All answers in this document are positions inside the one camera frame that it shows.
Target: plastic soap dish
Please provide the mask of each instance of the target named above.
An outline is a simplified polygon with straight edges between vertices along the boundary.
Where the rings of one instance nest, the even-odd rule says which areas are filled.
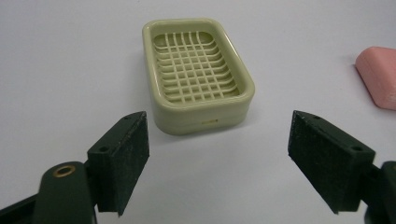
[[[254,84],[218,22],[152,21],[143,40],[154,120],[162,131],[193,133],[245,119]]]

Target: soap dish grid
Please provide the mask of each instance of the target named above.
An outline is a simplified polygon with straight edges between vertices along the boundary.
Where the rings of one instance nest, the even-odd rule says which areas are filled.
[[[163,94],[173,104],[188,104],[239,95],[231,70],[212,35],[165,33],[154,38]]]

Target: white table surface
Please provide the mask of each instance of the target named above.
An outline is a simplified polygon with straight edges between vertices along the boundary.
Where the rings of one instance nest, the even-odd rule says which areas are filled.
[[[141,29],[219,21],[256,94],[231,129],[186,136],[154,124]],[[363,223],[336,216],[288,156],[292,111],[325,118],[396,160],[396,111],[378,108],[354,62],[396,49],[396,2],[1,1],[0,208],[37,193],[53,165],[85,161],[122,116],[148,112],[150,158],[125,214],[99,223]]]

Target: screw hole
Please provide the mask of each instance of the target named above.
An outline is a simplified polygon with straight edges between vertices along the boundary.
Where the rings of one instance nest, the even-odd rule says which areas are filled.
[[[71,175],[76,171],[76,167],[73,165],[66,165],[59,167],[53,172],[53,176],[55,177],[64,177],[67,175]]]
[[[363,148],[361,147],[352,147],[352,149],[355,151],[363,151]]]
[[[107,152],[108,151],[108,147],[99,147],[99,151],[100,152]]]

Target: soap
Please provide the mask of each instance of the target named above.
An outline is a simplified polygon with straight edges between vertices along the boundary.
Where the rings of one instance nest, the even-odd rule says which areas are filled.
[[[355,65],[375,104],[396,110],[396,49],[370,47]]]

